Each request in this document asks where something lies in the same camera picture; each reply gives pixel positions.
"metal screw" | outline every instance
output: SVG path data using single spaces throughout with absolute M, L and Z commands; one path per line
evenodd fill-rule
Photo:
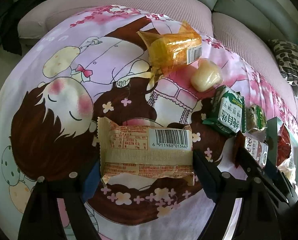
M 37 182 L 43 182 L 44 181 L 44 177 L 43 176 L 40 176 L 36 181 Z
M 226 171 L 223 172 L 221 175 L 222 175 L 222 177 L 224 177 L 226 179 L 230 178 L 230 176 L 231 176 L 230 173 L 229 172 L 226 172 Z
M 76 176 L 78 176 L 78 173 L 76 173 L 75 171 L 73 171 L 73 172 L 71 172 L 71 173 L 69 174 L 69 177 L 70 177 L 71 179 L 74 179 Z
M 259 179 L 258 177 L 255 177 L 253 180 L 255 181 L 255 183 L 261 183 L 261 179 Z

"cartoon hand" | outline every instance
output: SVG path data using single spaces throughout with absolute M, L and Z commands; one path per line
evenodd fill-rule
M 116 82 L 116 87 L 118 88 L 122 88 L 125 87 L 127 84 L 129 84 L 130 82 L 130 77 L 125 76 L 123 78 L 120 78 L 117 82 Z

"couch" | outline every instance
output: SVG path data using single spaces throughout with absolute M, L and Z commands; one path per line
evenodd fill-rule
M 18 25 L 21 42 L 35 44 L 67 17 L 85 8 L 119 4 L 186 19 L 194 28 L 218 39 L 243 57 L 281 95 L 298 121 L 298 100 L 280 75 L 265 42 L 297 42 L 298 25 L 276 0 L 47 0 Z

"bedsheet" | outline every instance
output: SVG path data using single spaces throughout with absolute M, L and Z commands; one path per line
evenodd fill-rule
M 52 29 L 11 72 L 0 92 L 0 227 L 11 240 L 39 176 L 62 179 L 99 154 L 98 117 L 119 125 L 190 123 L 194 148 L 221 171 L 246 178 L 231 161 L 234 138 L 201 123 L 215 89 L 200 93 L 190 85 L 197 62 L 149 84 L 148 52 L 137 31 L 177 33 L 180 25 L 135 8 L 89 8 Z M 239 55 L 200 35 L 202 58 L 222 68 L 224 84 L 240 91 L 247 106 L 260 105 L 267 119 L 278 116 L 298 138 L 297 121 L 272 86 Z M 75 239 L 63 200 L 58 204 L 65 233 Z M 214 203 L 197 177 L 188 186 L 184 179 L 121 174 L 100 184 L 85 206 L 102 239 L 183 240 L 199 236 Z

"black cloth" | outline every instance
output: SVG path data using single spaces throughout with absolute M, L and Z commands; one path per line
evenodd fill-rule
M 18 23 L 31 9 L 46 0 L 18 0 L 4 16 L 0 28 L 3 49 L 22 55 L 18 35 Z

